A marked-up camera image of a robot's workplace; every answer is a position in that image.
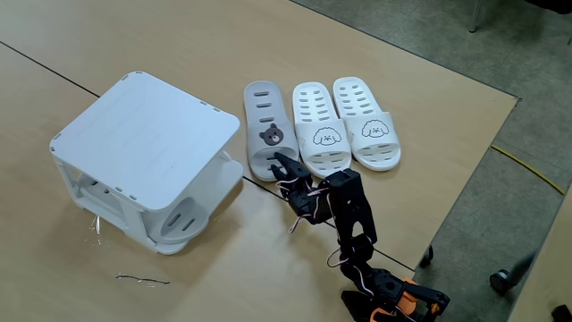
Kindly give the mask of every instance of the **cartoon print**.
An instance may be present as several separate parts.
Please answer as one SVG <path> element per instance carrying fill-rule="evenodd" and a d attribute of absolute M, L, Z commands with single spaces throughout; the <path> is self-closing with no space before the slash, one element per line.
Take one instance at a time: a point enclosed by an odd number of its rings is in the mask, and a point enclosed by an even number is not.
<path fill-rule="evenodd" d="M 260 138 L 265 141 L 269 146 L 274 146 L 284 139 L 284 133 L 276 127 L 276 124 L 270 124 L 270 129 L 260 132 Z"/>
<path fill-rule="evenodd" d="M 364 128 L 361 130 L 361 135 L 365 137 L 381 138 L 389 132 L 390 129 L 385 125 L 385 123 L 379 120 L 371 120 L 364 125 Z"/>
<path fill-rule="evenodd" d="M 331 127 L 324 127 L 314 135 L 314 144 L 316 145 L 329 146 L 336 142 L 341 142 L 341 135 Z"/>

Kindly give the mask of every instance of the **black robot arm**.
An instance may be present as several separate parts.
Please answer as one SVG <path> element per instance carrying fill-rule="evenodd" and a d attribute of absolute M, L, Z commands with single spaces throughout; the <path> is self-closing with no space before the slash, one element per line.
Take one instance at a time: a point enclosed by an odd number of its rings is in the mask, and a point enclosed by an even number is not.
<path fill-rule="evenodd" d="M 427 312 L 417 322 L 432 322 L 449 304 L 442 292 L 401 281 L 389 271 L 367 264 L 377 242 L 372 210 L 364 193 L 361 177 L 351 169 L 338 171 L 312 187 L 310 172 L 298 161 L 275 154 L 285 172 L 271 169 L 282 196 L 299 219 L 316 225 L 333 218 L 340 244 L 340 269 L 359 289 L 344 291 L 341 298 L 356 321 L 411 321 L 400 309 L 404 296 L 426 303 Z M 353 235 L 355 223 L 363 232 Z"/>

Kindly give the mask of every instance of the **gray carpet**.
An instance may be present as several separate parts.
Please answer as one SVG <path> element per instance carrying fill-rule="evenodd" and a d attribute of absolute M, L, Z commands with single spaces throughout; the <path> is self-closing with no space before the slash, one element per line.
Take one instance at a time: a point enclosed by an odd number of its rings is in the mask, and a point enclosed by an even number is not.
<path fill-rule="evenodd" d="M 492 143 L 568 188 L 572 15 L 523 0 L 489 0 L 472 34 L 473 0 L 295 2 L 522 97 Z M 542 244 L 562 199 L 524 167 L 489 150 L 433 240 L 432 265 L 416 270 L 417 282 L 451 297 L 440 321 L 506 321 L 520 287 L 501 297 L 488 277 Z"/>

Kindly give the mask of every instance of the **white slipper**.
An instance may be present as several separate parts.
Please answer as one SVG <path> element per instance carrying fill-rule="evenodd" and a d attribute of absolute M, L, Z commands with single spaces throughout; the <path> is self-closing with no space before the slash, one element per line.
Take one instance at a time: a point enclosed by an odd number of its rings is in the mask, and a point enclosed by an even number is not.
<path fill-rule="evenodd" d="M 299 84 L 292 104 L 300 154 L 310 172 L 325 178 L 349 168 L 346 128 L 334 110 L 328 89 L 318 82 Z"/>
<path fill-rule="evenodd" d="M 357 161 L 374 171 L 387 171 L 397 165 L 401 145 L 393 121 L 377 105 L 367 85 L 357 77 L 340 78 L 333 83 L 333 98 Z"/>
<path fill-rule="evenodd" d="M 280 89 L 270 81 L 255 81 L 244 89 L 244 107 L 247 111 L 250 169 L 262 181 L 276 181 L 270 165 L 282 166 L 274 152 L 299 160 L 298 143 L 292 123 L 284 111 Z"/>

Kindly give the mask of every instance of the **table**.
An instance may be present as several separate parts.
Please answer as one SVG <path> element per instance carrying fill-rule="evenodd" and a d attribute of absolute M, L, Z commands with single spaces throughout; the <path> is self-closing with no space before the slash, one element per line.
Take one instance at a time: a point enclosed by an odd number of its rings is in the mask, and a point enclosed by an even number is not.
<path fill-rule="evenodd" d="M 551 312 L 566 304 L 572 309 L 572 193 L 564 198 L 509 321 L 552 322 Z"/>
<path fill-rule="evenodd" d="M 0 47 L 0 311 L 6 321 L 348 321 L 329 226 L 240 183 L 181 253 L 154 254 L 70 200 L 48 144 L 95 97 Z M 412 272 L 375 255 L 373 265 Z M 119 274 L 167 285 L 115 279 Z"/>
<path fill-rule="evenodd" d="M 388 173 L 352 167 L 378 247 L 410 267 L 517 102 L 287 0 L 5 0 L 0 39 L 96 94 L 145 70 L 237 115 L 229 150 L 246 168 L 242 92 L 251 81 L 278 84 L 291 116 L 297 84 L 360 77 L 391 112 L 403 155 Z"/>
<path fill-rule="evenodd" d="M 5 0 L 0 40 L 87 89 L 2 48 L 11 58 L 0 65 L 1 96 L 13 108 L 0 111 L 10 152 L 0 161 L 8 214 L 0 219 L 0 270 L 14 278 L 0 308 L 22 319 L 45 311 L 53 320 L 178 321 L 190 312 L 209 320 L 349 320 L 339 293 L 350 282 L 322 263 L 335 249 L 331 228 L 302 225 L 290 237 L 286 203 L 249 182 L 180 256 L 150 254 L 105 223 L 97 240 L 93 216 L 75 208 L 63 186 L 47 184 L 57 181 L 47 143 L 126 72 L 145 70 L 237 115 L 242 128 L 228 150 L 247 169 L 242 91 L 251 81 L 277 83 L 291 116 L 297 84 L 362 78 L 392 113 L 403 157 L 388 173 L 352 167 L 374 211 L 377 248 L 410 267 L 517 102 L 287 0 Z M 32 225 L 31 236 L 23 225 Z M 372 265 L 412 275 L 386 258 Z M 172 284 L 148 292 L 114 280 L 120 271 Z M 25 310 L 24 302 L 38 304 Z"/>

